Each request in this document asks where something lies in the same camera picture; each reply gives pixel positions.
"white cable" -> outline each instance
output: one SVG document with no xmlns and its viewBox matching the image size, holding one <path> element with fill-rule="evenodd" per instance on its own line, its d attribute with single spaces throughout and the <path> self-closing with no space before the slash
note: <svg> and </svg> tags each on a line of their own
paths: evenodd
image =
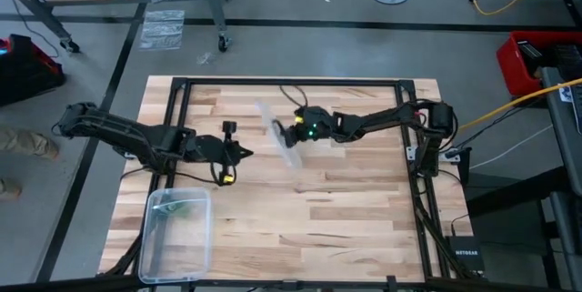
<svg viewBox="0 0 582 292">
<path fill-rule="evenodd" d="M 540 135 L 540 134 L 544 133 L 545 131 L 547 131 L 548 129 L 550 129 L 550 128 L 552 128 L 552 127 L 553 127 L 553 125 L 550 125 L 550 126 L 548 126 L 548 127 L 544 128 L 544 129 L 540 130 L 539 132 L 537 132 L 537 133 L 535 133 L 534 135 L 532 135 L 532 136 L 530 136 L 530 137 L 526 138 L 525 140 L 523 140 L 523 141 L 521 141 L 521 142 L 517 143 L 516 145 L 514 145 L 514 146 L 511 146 L 511 147 L 510 147 L 510 148 L 509 148 L 509 149 L 508 149 L 506 152 L 502 153 L 501 155 L 499 155 L 499 156 L 496 156 L 496 157 L 494 157 L 494 158 L 492 158 L 492 159 L 489 159 L 489 160 L 487 160 L 487 161 L 485 161 L 485 162 L 482 162 L 482 163 L 480 163 L 479 165 L 474 165 L 474 166 L 471 166 L 469 169 L 475 169 L 475 168 L 477 168 L 477 167 L 480 167 L 480 166 L 483 166 L 483 165 L 486 165 L 486 164 L 488 164 L 488 163 L 491 163 L 491 162 L 494 162 L 494 161 L 498 160 L 500 157 L 502 157 L 502 156 L 505 156 L 506 154 L 508 154 L 509 152 L 511 152 L 511 151 L 513 151 L 513 150 L 515 150 L 516 148 L 518 148 L 518 147 L 519 147 L 519 146 L 521 146 L 522 144 L 526 143 L 526 142 L 527 142 L 527 141 L 529 141 L 530 139 L 532 139 L 532 138 L 534 138 L 534 137 L 536 137 L 536 136 L 538 136 L 538 135 Z"/>
</svg>

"red toolbox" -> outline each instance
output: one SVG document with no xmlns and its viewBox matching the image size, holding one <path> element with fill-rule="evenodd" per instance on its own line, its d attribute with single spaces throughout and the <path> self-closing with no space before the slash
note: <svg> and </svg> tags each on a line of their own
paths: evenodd
<svg viewBox="0 0 582 292">
<path fill-rule="evenodd" d="M 60 64 L 27 36 L 0 39 L 0 106 L 51 91 L 65 83 Z"/>
<path fill-rule="evenodd" d="M 497 50 L 497 60 L 506 80 L 507 90 L 512 96 L 525 96 L 541 89 L 538 78 L 531 76 L 517 48 L 517 41 L 528 41 L 542 51 L 554 44 L 580 44 L 582 33 L 578 32 L 512 32 L 509 39 Z"/>
</svg>

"plastic bin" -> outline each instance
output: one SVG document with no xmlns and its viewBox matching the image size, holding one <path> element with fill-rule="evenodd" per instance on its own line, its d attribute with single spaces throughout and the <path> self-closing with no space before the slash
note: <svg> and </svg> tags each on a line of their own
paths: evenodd
<svg viewBox="0 0 582 292">
<path fill-rule="evenodd" d="M 210 267 L 211 233 L 206 189 L 156 190 L 146 204 L 139 278 L 146 284 L 200 279 Z"/>
<path fill-rule="evenodd" d="M 497 60 L 512 96 L 525 96 L 541 89 L 539 79 L 531 76 L 526 69 L 517 41 L 528 41 L 538 50 L 556 43 L 582 44 L 582 33 L 573 32 L 512 32 L 509 39 L 497 50 Z"/>
</svg>

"netgear logo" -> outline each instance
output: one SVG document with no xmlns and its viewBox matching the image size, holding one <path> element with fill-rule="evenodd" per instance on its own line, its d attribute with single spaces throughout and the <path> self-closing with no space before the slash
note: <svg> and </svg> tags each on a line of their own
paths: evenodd
<svg viewBox="0 0 582 292">
<path fill-rule="evenodd" d="M 457 256 L 478 256 L 479 253 L 475 250 L 456 250 Z"/>
</svg>

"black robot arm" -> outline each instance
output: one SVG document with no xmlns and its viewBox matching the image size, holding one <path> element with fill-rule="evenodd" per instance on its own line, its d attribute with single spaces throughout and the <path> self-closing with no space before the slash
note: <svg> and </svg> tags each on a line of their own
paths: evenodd
<svg viewBox="0 0 582 292">
<path fill-rule="evenodd" d="M 253 155 L 231 139 L 236 131 L 234 122 L 223 123 L 225 137 L 221 140 L 216 136 L 198 136 L 194 129 L 184 127 L 139 124 L 101 111 L 94 104 L 79 103 L 68 106 L 56 126 L 62 136 L 95 137 L 122 155 L 134 155 L 144 167 L 160 175 L 171 172 L 172 160 L 220 164 L 223 170 L 215 177 L 219 185 L 233 183 L 228 168 Z"/>
<path fill-rule="evenodd" d="M 426 125 L 421 122 L 420 111 L 427 111 Z M 443 102 L 421 100 L 407 102 L 367 116 L 334 112 L 330 115 L 320 106 L 301 106 L 295 111 L 296 124 L 280 131 L 286 146 L 298 142 L 332 138 L 338 143 L 354 142 L 365 134 L 396 126 L 408 126 L 419 131 L 424 142 L 416 149 L 413 170 L 421 175 L 438 175 L 439 148 L 444 138 L 455 131 L 453 108 Z"/>
</svg>

